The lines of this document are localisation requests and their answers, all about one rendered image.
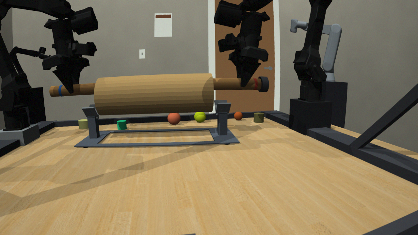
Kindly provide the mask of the yellow-green tennis ball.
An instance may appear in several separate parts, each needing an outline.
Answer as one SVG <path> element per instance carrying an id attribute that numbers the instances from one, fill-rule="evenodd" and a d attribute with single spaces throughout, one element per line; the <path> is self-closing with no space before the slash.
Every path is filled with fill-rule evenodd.
<path id="1" fill-rule="evenodd" d="M 194 119 L 196 120 L 196 122 L 204 122 L 206 119 L 206 115 L 205 113 L 195 113 Z"/>

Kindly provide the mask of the orange ball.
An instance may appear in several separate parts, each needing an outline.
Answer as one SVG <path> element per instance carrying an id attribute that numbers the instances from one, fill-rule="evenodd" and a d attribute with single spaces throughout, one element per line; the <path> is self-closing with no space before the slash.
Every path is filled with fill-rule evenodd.
<path id="1" fill-rule="evenodd" d="M 235 118 L 236 120 L 241 120 L 241 119 L 242 119 L 242 113 L 241 113 L 241 112 L 236 112 L 236 113 L 234 114 L 234 118 Z"/>
<path id="2" fill-rule="evenodd" d="M 181 117 L 179 113 L 169 113 L 168 115 L 168 122 L 172 125 L 176 125 L 180 122 Z"/>

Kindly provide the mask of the tan cylinder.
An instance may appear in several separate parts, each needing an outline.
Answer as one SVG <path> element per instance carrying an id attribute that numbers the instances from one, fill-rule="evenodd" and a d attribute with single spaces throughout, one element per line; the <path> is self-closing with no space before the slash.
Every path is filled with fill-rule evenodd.
<path id="1" fill-rule="evenodd" d="M 211 73 L 98 78 L 94 103 L 100 116 L 212 112 Z"/>

